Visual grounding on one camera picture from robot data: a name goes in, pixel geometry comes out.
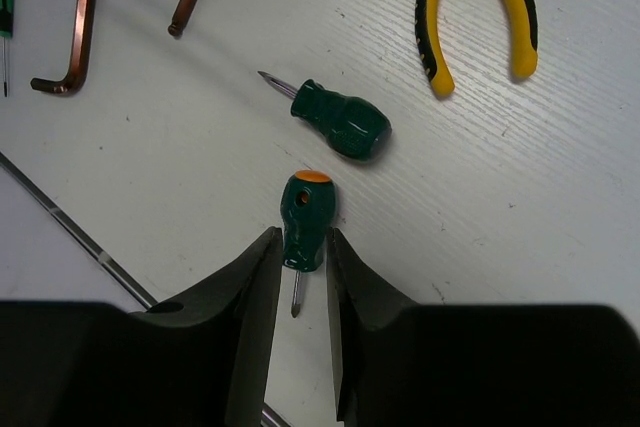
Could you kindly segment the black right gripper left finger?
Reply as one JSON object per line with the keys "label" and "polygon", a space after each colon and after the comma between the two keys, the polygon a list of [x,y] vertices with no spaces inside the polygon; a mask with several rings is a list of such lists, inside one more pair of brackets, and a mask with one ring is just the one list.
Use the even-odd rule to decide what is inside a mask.
{"label": "black right gripper left finger", "polygon": [[144,312],[1,305],[5,426],[256,426],[281,282],[271,227],[238,258]]}

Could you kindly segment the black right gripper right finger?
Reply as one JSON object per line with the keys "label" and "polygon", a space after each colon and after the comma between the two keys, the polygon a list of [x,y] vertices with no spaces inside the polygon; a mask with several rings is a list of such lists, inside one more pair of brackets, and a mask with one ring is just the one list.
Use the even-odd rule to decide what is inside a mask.
{"label": "black right gripper right finger", "polygon": [[635,426],[639,338],[603,305],[422,305],[327,234],[347,426]]}

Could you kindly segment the yellow black long-nose pliers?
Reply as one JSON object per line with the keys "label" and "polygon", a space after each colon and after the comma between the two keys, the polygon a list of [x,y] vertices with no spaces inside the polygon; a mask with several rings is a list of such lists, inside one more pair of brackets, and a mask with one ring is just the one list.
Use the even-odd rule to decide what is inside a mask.
{"label": "yellow black long-nose pliers", "polygon": [[[440,0],[415,0],[414,31],[419,58],[432,91],[450,96],[454,79],[446,63],[438,31]],[[538,65],[538,19],[535,0],[502,0],[510,22],[511,70],[517,79],[531,77]]]}

